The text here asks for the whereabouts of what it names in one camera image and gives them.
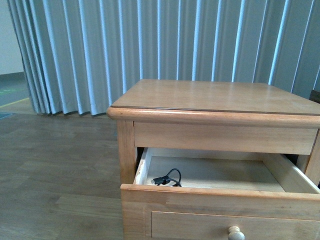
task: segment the black cable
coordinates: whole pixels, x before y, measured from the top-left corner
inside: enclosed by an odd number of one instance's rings
[[[173,178],[171,178],[171,177],[169,177],[169,175],[170,175],[173,171],[177,171],[177,172],[179,173],[179,180],[178,180],[178,181],[175,180],[175,179],[173,179]],[[161,185],[161,184],[162,184],[162,185],[166,185],[166,184],[170,183],[170,181],[175,182],[175,185],[173,185],[173,187],[177,187],[177,186],[182,187],[182,186],[181,186],[181,172],[179,171],[179,169],[173,168],[173,169],[171,169],[171,170],[167,173],[167,175],[162,176],[162,177],[156,177],[156,178],[154,178],[154,179],[151,181],[151,183],[152,183],[152,184],[156,184],[157,186],[159,186],[159,185]]]

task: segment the nightstand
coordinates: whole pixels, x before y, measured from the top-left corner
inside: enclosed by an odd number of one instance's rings
[[[320,240],[317,103],[263,83],[143,79],[107,114],[126,240]],[[151,184],[171,168],[182,187]]]

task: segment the drawer knob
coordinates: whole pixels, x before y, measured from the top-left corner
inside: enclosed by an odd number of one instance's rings
[[[245,240],[245,235],[240,231],[238,226],[229,227],[228,240]]]

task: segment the curtain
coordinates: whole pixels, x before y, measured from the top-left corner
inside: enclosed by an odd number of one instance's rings
[[[320,90],[320,0],[8,5],[37,113],[105,113],[140,79]]]

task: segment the open drawer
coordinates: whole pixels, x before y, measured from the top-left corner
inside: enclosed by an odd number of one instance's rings
[[[151,184],[172,168],[182,187]],[[127,240],[320,240],[320,191],[280,154],[146,148],[121,200]]]

